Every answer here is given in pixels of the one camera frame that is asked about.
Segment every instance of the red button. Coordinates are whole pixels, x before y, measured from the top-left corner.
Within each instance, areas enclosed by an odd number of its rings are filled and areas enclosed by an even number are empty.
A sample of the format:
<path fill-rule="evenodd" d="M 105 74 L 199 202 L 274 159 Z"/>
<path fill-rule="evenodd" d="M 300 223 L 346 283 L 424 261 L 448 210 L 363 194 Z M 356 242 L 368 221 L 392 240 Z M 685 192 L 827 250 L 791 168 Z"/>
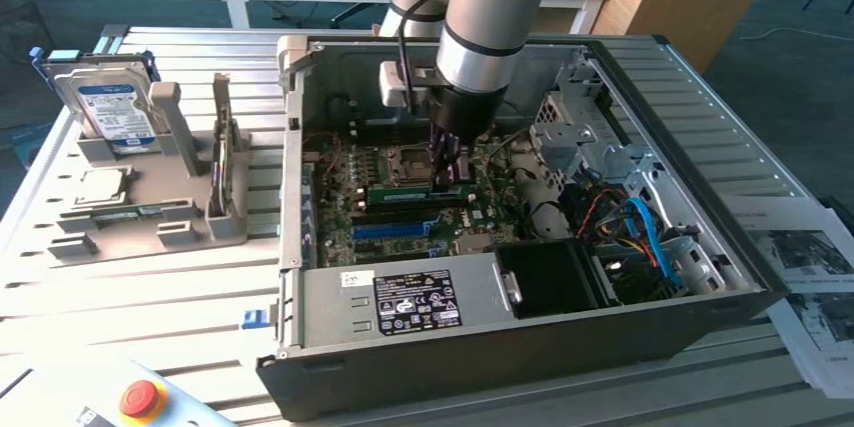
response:
<path fill-rule="evenodd" d="M 122 395 L 119 410 L 128 417 L 146 417 L 158 406 L 158 387 L 147 380 L 134 382 Z"/>

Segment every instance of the floor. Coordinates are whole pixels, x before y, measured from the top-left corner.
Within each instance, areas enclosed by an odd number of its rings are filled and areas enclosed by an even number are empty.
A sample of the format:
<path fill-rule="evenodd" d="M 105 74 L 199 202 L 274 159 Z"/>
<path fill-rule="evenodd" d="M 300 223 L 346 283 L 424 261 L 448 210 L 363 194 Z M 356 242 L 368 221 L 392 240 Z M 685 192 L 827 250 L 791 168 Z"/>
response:
<path fill-rule="evenodd" d="M 218 1 L 32 1 L 53 44 L 64 49 L 89 50 L 101 27 L 109 23 L 230 26 L 226 6 Z M 854 42 L 790 32 L 774 34 L 765 40 L 739 40 L 781 26 L 853 35 L 854 15 L 843 14 L 850 0 L 817 0 L 806 12 L 801 10 L 803 2 L 757 0 L 706 78 L 815 195 L 834 195 L 854 209 L 850 82 Z M 280 4 L 279 9 L 290 19 L 276 20 L 270 5 L 255 2 L 251 21 L 254 26 L 264 28 L 327 28 L 330 18 L 347 7 L 347 4 Z M 346 21 L 342 28 L 368 28 L 382 21 L 383 13 L 383 7 L 374 7 Z M 60 108 L 35 71 L 21 63 L 23 59 L 7 57 L 0 56 L 0 214 L 25 174 L 9 149 L 9 133 L 17 126 L 51 122 Z"/>

